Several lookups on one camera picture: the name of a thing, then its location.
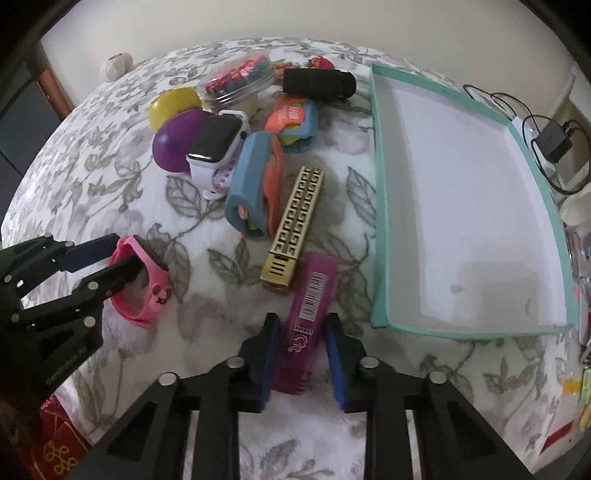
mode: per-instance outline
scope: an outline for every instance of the tray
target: tray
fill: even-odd
[[[460,339],[543,335],[578,319],[564,231],[508,119],[374,64],[372,326]]]

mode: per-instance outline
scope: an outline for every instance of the tablecloth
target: tablecloth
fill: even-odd
[[[358,81],[359,92],[350,101],[320,109],[315,148],[286,155],[285,161],[285,196],[300,166],[326,173],[306,249],[328,252],[344,265],[332,310],[370,354],[399,371],[444,372],[535,470],[576,351],[570,335],[460,342],[369,325],[379,221],[369,66],[377,61],[455,89],[456,84],[371,48],[301,38],[225,41],[147,60],[99,86],[74,109],[27,171],[2,224],[6,246],[46,232],[76,243],[110,232],[138,233],[170,266],[174,300],[157,327],[134,326],[105,303],[104,345],[57,392],[74,425],[91,443],[98,441],[160,373],[205,372],[235,355],[267,312],[288,312],[290,298],[258,282],[269,242],[245,242],[224,220],[222,202],[203,200],[189,177],[159,169],[147,121],[148,107],[160,93],[194,86],[213,65],[259,48],[268,49],[273,61],[302,65],[322,55]],[[262,95],[254,129],[262,128],[277,95],[273,88]],[[25,306],[68,294],[97,268],[56,274]],[[262,414],[241,415],[240,444],[243,480],[361,479],[365,416],[339,412],[321,351],[303,396],[273,393]]]

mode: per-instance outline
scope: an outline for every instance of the wall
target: wall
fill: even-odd
[[[140,61],[207,41],[272,35],[378,48],[517,95],[538,113],[550,110],[572,63],[518,0],[82,0],[43,47],[78,104],[113,53]]]

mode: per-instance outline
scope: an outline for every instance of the purple ball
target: purple ball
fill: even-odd
[[[204,121],[211,115],[203,109],[191,108],[161,126],[152,142],[156,164],[173,173],[190,173],[187,152]]]

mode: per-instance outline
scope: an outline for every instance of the barcode label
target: barcode label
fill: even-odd
[[[304,301],[301,303],[299,315],[301,319],[308,320],[309,322],[313,322],[315,320],[327,278],[328,277],[322,273],[312,272],[312,275],[310,275],[308,286],[306,287],[306,292],[304,293]]]

